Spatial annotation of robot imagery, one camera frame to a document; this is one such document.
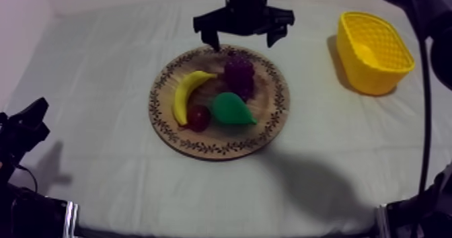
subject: plastic basket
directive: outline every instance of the plastic basket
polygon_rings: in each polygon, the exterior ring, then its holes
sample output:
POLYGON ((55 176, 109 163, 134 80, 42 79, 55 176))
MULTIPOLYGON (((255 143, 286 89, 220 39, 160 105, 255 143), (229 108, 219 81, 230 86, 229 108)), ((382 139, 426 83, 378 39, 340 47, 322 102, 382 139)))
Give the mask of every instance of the plastic basket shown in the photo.
POLYGON ((336 46, 350 84, 363 93, 388 93, 414 68, 394 27, 368 13, 340 16, 336 46))

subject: white table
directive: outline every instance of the white table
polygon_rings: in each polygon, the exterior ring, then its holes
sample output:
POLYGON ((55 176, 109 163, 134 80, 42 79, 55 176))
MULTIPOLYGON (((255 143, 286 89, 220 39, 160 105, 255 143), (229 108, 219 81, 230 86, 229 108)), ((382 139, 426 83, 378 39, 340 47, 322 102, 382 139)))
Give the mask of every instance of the white table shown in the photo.
MULTIPOLYGON (((420 59, 406 16, 382 0, 270 0, 295 12, 286 38, 271 49, 264 36, 221 41, 265 54, 284 74, 291 111, 281 134, 263 153, 224 163, 167 147, 149 122, 151 84, 175 56, 202 45, 192 18, 223 4, 152 0, 49 27, 7 109, 18 112, 40 96, 50 103, 52 132, 23 160, 41 193, 79 203, 82 225, 184 237, 352 231, 369 224, 372 206, 416 193, 420 59), (418 66, 395 93, 368 97, 339 82, 328 43, 348 10, 390 21, 411 50, 418 66)), ((452 93, 435 77, 432 88, 430 182, 452 157, 452 93)), ((23 173, 13 181, 31 185, 23 173)))

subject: yellow banana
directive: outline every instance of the yellow banana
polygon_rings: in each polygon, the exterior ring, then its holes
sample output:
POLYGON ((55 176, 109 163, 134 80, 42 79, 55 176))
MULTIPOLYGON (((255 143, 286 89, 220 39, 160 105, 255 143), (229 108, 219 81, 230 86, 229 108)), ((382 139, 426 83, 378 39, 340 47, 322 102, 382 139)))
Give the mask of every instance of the yellow banana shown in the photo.
POLYGON ((195 71, 183 78, 174 96, 173 115, 181 126, 187 125, 187 102, 192 92, 207 80, 217 77, 204 71, 195 71))

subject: bunch of grapes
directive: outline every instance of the bunch of grapes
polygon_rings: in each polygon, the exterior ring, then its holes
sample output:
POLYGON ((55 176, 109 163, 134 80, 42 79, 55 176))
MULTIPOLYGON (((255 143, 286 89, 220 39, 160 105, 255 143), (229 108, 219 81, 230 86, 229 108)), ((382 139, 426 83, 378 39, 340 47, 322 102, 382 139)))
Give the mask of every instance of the bunch of grapes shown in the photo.
POLYGON ((246 58, 232 55, 225 65, 225 82, 244 102, 254 95, 254 66, 246 58))

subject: pear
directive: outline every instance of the pear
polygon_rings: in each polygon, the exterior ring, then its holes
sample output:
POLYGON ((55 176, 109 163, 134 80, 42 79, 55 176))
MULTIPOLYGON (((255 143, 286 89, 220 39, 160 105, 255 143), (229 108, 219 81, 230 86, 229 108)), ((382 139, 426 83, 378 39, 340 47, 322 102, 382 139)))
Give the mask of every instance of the pear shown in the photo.
POLYGON ((213 116, 224 124, 257 124, 245 102, 235 93, 223 92, 213 100, 213 116))

